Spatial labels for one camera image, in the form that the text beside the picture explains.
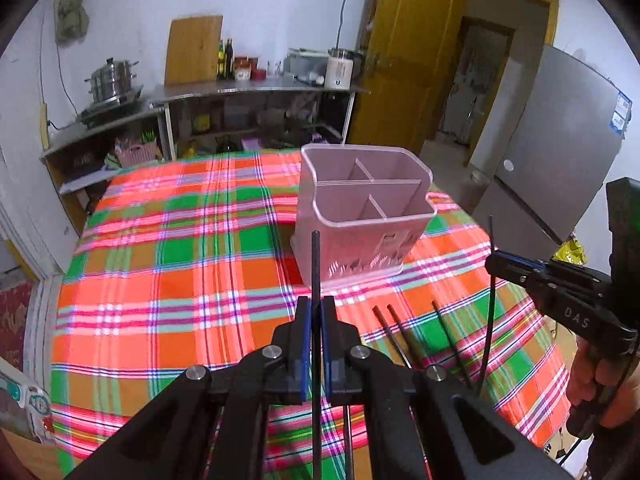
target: gray refrigerator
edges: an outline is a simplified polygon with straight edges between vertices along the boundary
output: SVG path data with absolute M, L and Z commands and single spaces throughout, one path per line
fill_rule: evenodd
M 631 101 L 580 60 L 545 46 L 531 95 L 473 216 L 496 245 L 546 260 L 574 230 L 620 151 Z

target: colorful checkered tablecloth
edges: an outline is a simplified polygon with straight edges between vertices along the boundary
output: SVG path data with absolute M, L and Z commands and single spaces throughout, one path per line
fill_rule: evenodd
M 66 274 L 53 343 L 52 409 L 68 473 L 173 378 L 195 363 L 238 362 L 309 295 L 289 245 L 299 152 L 243 153 L 154 165 L 116 177 L 89 219 Z M 484 231 L 446 194 L 398 276 L 333 294 L 338 317 L 391 355 L 371 309 L 391 303 L 425 362 L 454 368 L 431 307 L 437 300 L 476 378 L 488 310 Z M 393 323 L 382 308 L 388 322 Z M 568 372 L 518 286 L 498 281 L 486 399 L 535 444 L 568 411 Z M 352 408 L 356 475 L 368 473 L 362 410 Z M 343 478 L 342 410 L 323 405 L 324 478 Z M 265 472 L 310 469 L 310 405 L 273 408 Z

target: cutting board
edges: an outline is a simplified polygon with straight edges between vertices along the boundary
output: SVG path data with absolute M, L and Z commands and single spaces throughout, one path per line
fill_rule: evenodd
M 197 16 L 171 22 L 164 84 L 215 80 L 222 16 Z

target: wooden door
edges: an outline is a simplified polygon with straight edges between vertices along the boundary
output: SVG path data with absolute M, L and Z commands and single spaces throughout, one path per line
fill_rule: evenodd
M 419 153 L 440 121 L 464 0 L 379 0 L 350 142 Z

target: plastic basket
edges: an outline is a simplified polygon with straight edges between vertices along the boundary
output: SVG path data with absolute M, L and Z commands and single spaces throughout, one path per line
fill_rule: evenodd
M 118 160 L 123 168 L 132 168 L 156 160 L 156 142 L 133 145 L 118 153 Z
M 291 246 L 311 285 L 311 233 L 320 231 L 322 286 L 393 276 L 436 215 L 433 175 L 411 152 L 381 146 L 302 148 Z

